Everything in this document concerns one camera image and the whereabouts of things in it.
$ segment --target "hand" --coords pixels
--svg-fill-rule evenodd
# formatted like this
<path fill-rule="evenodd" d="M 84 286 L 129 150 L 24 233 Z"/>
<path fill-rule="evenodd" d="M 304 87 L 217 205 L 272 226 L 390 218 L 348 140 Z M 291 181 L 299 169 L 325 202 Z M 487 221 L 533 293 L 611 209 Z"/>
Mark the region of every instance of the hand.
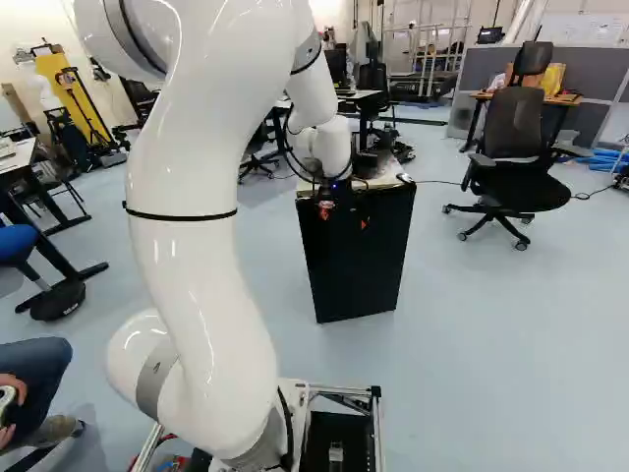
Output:
<path fill-rule="evenodd" d="M 0 374 L 0 385 L 12 386 L 15 390 L 17 390 L 18 405 L 24 405 L 24 402 L 27 400 L 27 393 L 29 393 L 29 388 L 24 382 L 11 374 Z"/>
<path fill-rule="evenodd" d="M 13 438 L 13 433 L 16 431 L 16 425 L 11 425 L 9 428 L 2 428 L 0 430 L 0 450 L 4 449 Z"/>

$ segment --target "computer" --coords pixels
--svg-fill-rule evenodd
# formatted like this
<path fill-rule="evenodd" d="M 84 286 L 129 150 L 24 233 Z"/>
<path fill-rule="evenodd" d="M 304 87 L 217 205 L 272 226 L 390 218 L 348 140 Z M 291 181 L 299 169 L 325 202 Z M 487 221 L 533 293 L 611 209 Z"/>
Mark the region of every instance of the computer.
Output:
<path fill-rule="evenodd" d="M 345 45 L 337 44 L 335 49 L 325 51 L 325 60 L 330 70 L 330 76 L 337 90 L 348 89 L 347 81 L 347 51 Z"/>

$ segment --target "chair armrest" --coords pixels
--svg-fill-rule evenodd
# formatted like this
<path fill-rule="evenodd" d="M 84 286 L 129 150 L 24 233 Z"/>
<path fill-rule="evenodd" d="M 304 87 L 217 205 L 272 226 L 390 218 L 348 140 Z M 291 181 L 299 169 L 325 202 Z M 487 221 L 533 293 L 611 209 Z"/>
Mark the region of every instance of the chair armrest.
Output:
<path fill-rule="evenodd" d="M 478 152 L 469 152 L 468 157 L 480 167 L 495 167 L 495 160 Z"/>
<path fill-rule="evenodd" d="M 567 145 L 563 143 L 555 143 L 550 148 L 552 152 L 559 152 L 561 154 L 569 155 L 570 157 L 594 157 L 594 153 L 591 149 L 586 147 L 579 147 L 574 145 Z"/>

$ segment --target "blue chair seat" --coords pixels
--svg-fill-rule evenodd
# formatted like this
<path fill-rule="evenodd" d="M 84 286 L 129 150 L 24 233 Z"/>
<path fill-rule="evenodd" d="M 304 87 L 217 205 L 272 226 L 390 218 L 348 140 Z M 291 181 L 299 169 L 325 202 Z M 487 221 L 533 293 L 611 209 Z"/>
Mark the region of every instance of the blue chair seat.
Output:
<path fill-rule="evenodd" d="M 29 252 L 37 242 L 39 233 L 27 224 L 0 227 L 0 263 Z"/>

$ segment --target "black box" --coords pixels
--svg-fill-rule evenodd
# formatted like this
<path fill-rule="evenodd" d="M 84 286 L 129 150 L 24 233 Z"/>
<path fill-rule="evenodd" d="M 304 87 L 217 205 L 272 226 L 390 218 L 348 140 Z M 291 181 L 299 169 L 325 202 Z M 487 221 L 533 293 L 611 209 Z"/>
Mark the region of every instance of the black box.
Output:
<path fill-rule="evenodd" d="M 327 219 L 313 197 L 296 200 L 319 323 L 395 310 L 416 185 L 354 191 Z"/>

